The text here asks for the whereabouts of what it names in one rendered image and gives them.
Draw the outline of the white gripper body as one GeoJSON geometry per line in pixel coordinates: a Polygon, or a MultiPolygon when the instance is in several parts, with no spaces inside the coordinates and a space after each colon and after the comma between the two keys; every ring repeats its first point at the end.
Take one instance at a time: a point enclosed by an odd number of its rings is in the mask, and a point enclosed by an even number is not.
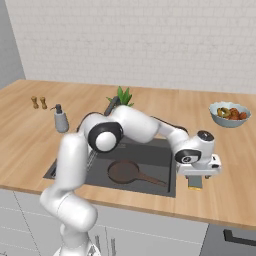
{"type": "Polygon", "coordinates": [[[176,172],[184,176],[213,176],[221,172],[221,167],[209,166],[208,169],[195,169],[190,164],[179,164],[176,166],[176,172]]]}

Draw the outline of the grey and yellow sponge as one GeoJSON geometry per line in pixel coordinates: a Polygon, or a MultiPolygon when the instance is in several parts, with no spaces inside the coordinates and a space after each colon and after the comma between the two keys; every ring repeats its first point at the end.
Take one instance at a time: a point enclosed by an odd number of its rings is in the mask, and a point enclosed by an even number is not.
{"type": "Polygon", "coordinates": [[[202,185],[202,177],[201,176],[189,176],[188,177],[188,188],[194,190],[201,190],[202,185]]]}

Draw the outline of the dark grey sink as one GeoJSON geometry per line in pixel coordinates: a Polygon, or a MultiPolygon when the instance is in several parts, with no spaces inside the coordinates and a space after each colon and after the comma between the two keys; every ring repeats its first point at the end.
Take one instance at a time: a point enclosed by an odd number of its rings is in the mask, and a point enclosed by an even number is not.
{"type": "Polygon", "coordinates": [[[88,184],[173,196],[173,152],[167,141],[155,138],[156,134],[167,136],[172,131],[185,132],[130,107],[119,107],[109,116],[90,113],[77,132],[61,140],[53,188],[69,192],[88,184]],[[129,184],[112,181],[107,169],[112,162],[122,160],[135,162],[142,173],[166,182],[167,186],[143,180],[129,184]]]}

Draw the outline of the white panel under sink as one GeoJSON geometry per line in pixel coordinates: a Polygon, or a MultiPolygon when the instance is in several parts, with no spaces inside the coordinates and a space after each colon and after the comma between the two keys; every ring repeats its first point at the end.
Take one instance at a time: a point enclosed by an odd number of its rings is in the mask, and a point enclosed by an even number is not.
{"type": "Polygon", "coordinates": [[[181,241],[202,243],[207,223],[96,205],[99,225],[156,235],[181,241]]]}

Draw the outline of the brown frying pan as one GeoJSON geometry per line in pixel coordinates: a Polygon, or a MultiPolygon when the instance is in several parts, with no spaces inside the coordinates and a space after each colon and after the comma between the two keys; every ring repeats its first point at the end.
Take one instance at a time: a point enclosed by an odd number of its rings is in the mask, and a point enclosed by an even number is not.
{"type": "Polygon", "coordinates": [[[107,169],[108,177],[118,184],[129,184],[135,180],[143,180],[163,187],[167,183],[142,173],[139,166],[130,160],[114,161],[107,169]]]}

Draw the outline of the pale blue fruit bowl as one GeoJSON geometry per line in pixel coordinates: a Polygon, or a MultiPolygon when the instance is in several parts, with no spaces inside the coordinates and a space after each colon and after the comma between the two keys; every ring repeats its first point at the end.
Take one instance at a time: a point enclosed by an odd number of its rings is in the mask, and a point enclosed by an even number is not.
{"type": "Polygon", "coordinates": [[[218,124],[222,127],[225,127],[225,128],[239,127],[251,117],[251,112],[245,106],[241,106],[240,104],[235,104],[235,103],[232,103],[232,102],[221,101],[221,102],[212,103],[209,107],[209,111],[210,111],[210,114],[212,116],[213,121],[216,124],[218,124]],[[221,107],[228,108],[229,110],[231,108],[236,108],[239,111],[239,113],[246,112],[247,113],[247,118],[244,119],[244,120],[240,120],[240,119],[239,120],[230,120],[229,118],[219,117],[217,115],[217,109],[221,108],[221,107]]]}

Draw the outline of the yellow green fruit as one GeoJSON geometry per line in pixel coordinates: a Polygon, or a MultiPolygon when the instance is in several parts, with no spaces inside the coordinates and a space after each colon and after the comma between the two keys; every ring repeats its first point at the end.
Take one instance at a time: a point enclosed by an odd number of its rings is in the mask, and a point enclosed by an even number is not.
{"type": "Polygon", "coordinates": [[[221,107],[217,109],[217,115],[222,118],[229,118],[231,116],[231,112],[228,108],[221,107]]]}

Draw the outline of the grey dishwasher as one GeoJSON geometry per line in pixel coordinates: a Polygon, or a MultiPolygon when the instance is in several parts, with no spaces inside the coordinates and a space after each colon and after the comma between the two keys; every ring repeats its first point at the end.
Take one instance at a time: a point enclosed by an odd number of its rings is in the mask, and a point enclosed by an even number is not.
{"type": "Polygon", "coordinates": [[[244,230],[210,224],[200,256],[256,256],[256,247],[226,242],[223,230],[231,230],[235,237],[256,240],[256,230],[244,230]]]}

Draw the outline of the white cupboard door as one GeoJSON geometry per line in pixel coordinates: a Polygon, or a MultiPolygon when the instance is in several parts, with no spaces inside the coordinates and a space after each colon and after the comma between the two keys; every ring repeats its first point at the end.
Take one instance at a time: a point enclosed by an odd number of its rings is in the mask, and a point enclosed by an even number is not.
{"type": "Polygon", "coordinates": [[[199,256],[202,244],[164,238],[117,228],[106,228],[115,238],[116,256],[199,256]]]}
{"type": "Polygon", "coordinates": [[[100,248],[101,248],[101,255],[108,256],[108,245],[107,245],[107,238],[105,233],[105,228],[103,226],[95,225],[90,231],[89,236],[93,244],[95,243],[95,235],[99,235],[100,238],[100,248]]]}

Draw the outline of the green potted plant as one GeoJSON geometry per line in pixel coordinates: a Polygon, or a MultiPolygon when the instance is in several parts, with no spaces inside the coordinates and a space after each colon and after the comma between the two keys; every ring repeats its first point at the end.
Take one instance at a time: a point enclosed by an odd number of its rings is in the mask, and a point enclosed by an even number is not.
{"type": "Polygon", "coordinates": [[[133,103],[130,102],[132,94],[129,89],[123,90],[121,87],[117,89],[117,95],[113,98],[108,98],[111,107],[125,105],[128,107],[133,106],[133,103]]]}

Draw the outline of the dark grey tap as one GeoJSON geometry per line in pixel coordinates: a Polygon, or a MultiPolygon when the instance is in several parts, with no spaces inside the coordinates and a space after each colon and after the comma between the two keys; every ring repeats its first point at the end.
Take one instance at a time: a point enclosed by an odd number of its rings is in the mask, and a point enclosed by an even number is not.
{"type": "Polygon", "coordinates": [[[111,113],[111,111],[112,111],[115,107],[117,107],[119,104],[120,104],[120,99],[119,99],[118,96],[115,96],[115,97],[111,100],[111,102],[109,103],[108,107],[106,108],[106,110],[105,110],[105,112],[104,112],[104,115],[105,115],[105,116],[108,116],[108,115],[111,113]]]}

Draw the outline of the grey soap dispenser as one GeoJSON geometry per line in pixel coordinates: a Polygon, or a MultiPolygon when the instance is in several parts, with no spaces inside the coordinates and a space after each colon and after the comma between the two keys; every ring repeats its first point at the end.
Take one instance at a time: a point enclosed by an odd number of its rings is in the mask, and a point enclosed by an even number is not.
{"type": "Polygon", "coordinates": [[[54,122],[55,122],[55,129],[59,133],[66,133],[69,130],[69,123],[66,116],[66,113],[62,110],[60,104],[56,104],[52,109],[55,109],[54,113],[54,122]]]}

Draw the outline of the white drawer front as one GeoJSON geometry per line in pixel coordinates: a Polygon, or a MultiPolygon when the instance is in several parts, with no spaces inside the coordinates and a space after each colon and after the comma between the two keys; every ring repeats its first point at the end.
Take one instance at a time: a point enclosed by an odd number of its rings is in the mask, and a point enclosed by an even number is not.
{"type": "Polygon", "coordinates": [[[25,212],[47,215],[46,210],[40,204],[40,196],[24,192],[14,192],[21,208],[25,212]]]}
{"type": "Polygon", "coordinates": [[[25,219],[31,231],[41,235],[59,235],[59,222],[52,216],[24,211],[25,219]]]}
{"type": "Polygon", "coordinates": [[[57,230],[44,230],[35,228],[31,230],[41,256],[53,256],[60,248],[62,242],[60,233],[57,230]]]}

